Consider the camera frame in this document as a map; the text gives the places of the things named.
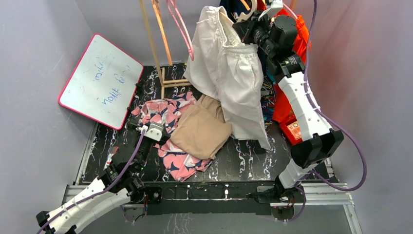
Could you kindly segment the light wooden hanger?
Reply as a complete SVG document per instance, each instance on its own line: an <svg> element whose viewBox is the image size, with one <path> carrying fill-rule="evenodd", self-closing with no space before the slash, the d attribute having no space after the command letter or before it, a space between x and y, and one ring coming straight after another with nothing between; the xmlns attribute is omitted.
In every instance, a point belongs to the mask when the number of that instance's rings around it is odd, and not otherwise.
<svg viewBox="0 0 413 234"><path fill-rule="evenodd" d="M229 19L236 22L241 13L248 14L252 9L252 0L220 0L219 6L222 6Z"/></svg>

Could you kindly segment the white shorts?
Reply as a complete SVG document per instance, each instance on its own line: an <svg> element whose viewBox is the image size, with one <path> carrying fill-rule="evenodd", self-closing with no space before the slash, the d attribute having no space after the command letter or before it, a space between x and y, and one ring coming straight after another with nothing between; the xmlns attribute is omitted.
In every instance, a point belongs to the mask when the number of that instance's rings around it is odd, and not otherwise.
<svg viewBox="0 0 413 234"><path fill-rule="evenodd" d="M263 70L258 47L244 44L224 7L202 8L184 77L202 94L221 103L238 140L256 140L270 149L261 106Z"/></svg>

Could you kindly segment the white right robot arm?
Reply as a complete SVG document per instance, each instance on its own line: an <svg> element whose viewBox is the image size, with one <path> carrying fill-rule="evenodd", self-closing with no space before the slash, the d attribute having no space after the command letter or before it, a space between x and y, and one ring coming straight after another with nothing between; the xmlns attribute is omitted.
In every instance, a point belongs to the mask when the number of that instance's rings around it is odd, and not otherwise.
<svg viewBox="0 0 413 234"><path fill-rule="evenodd" d="M297 37L296 21L286 15L271 20L256 11L248 20L236 22L233 28L246 44L256 44L267 56L267 67L286 95L300 126L301 142L290 149L291 159L276 177L273 188L260 187L253 194L259 203L286 202L299 189L301 179L329 158L344 140L342 131L317 113L309 84L304 81L305 66L293 51Z"/></svg>

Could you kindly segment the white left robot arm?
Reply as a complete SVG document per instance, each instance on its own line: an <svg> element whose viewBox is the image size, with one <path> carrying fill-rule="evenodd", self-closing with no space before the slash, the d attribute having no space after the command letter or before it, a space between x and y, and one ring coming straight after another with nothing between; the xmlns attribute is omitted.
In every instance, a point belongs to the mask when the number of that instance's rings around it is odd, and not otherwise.
<svg viewBox="0 0 413 234"><path fill-rule="evenodd" d="M168 138L163 124L132 124L138 141L131 156L115 153L106 168L66 203L52 211L42 211L36 219L38 233L78 234L86 226L114 208L127 203L147 203L150 195L138 174L144 169L153 145Z"/></svg>

